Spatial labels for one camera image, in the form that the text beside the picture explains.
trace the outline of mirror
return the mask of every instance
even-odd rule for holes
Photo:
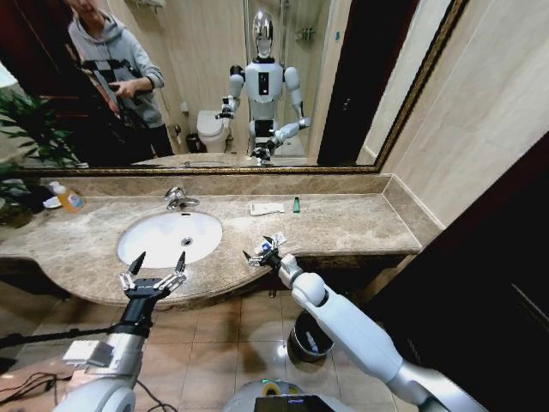
[[[374,171],[450,1],[360,3],[2,2],[0,163]],[[376,93],[357,98],[357,50],[378,27],[356,27],[375,11],[397,16],[397,34],[371,39]],[[369,112],[354,112],[364,96]],[[353,138],[342,145],[342,133]]]

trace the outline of trash can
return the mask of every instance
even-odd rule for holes
[[[316,362],[326,357],[334,342],[307,311],[302,311],[295,320],[288,346],[303,362]]]
[[[190,133],[185,139],[190,153],[203,153],[206,151],[206,146],[198,138],[198,133]]]

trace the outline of humanoid robot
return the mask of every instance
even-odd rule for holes
[[[299,130],[311,125],[311,118],[303,114],[303,100],[299,89],[299,75],[295,67],[285,70],[271,57],[273,45],[273,22],[268,13],[259,11],[253,20],[253,34],[257,56],[245,69],[238,65],[231,67],[230,94],[223,98],[221,113],[217,118],[234,118],[240,102],[244,84],[250,102],[250,150],[259,165],[270,161],[275,149],[286,139],[298,134]],[[282,95],[282,83],[292,99],[293,110],[298,121],[279,129],[275,120],[276,106]]]
[[[294,300],[363,372],[381,379],[398,397],[419,405],[422,412],[486,411],[441,373],[403,360],[381,327],[325,285],[319,275],[304,272],[294,256],[281,257],[275,240],[265,239],[267,242],[262,243],[258,256],[244,253],[248,263],[273,268],[292,290]],[[130,302],[106,342],[75,341],[64,356],[69,363],[85,366],[85,374],[96,379],[70,392],[55,412],[134,410],[136,396],[132,390],[141,370],[142,346],[152,325],[154,305],[185,280],[184,254],[173,273],[164,279],[134,280],[143,259],[144,253],[121,274]],[[303,393],[296,385],[270,380],[244,385],[223,410],[352,411],[337,399]]]

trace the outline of chrome faucet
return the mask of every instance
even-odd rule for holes
[[[200,204],[200,201],[198,199],[187,197],[185,192],[182,189],[179,189],[177,186],[172,187],[169,191],[166,192],[166,194],[164,195],[164,200],[169,202],[166,206],[166,209],[170,210],[171,212],[181,210],[182,208],[186,208],[187,206],[198,206]]]

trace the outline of hand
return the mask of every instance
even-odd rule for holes
[[[112,99],[109,99],[108,104],[109,104],[109,109],[111,109],[112,112],[117,116],[120,116],[120,111],[118,110],[117,102]]]
[[[109,83],[109,87],[116,91],[116,96],[131,99],[139,90],[139,83],[137,80],[126,80],[124,82]]]

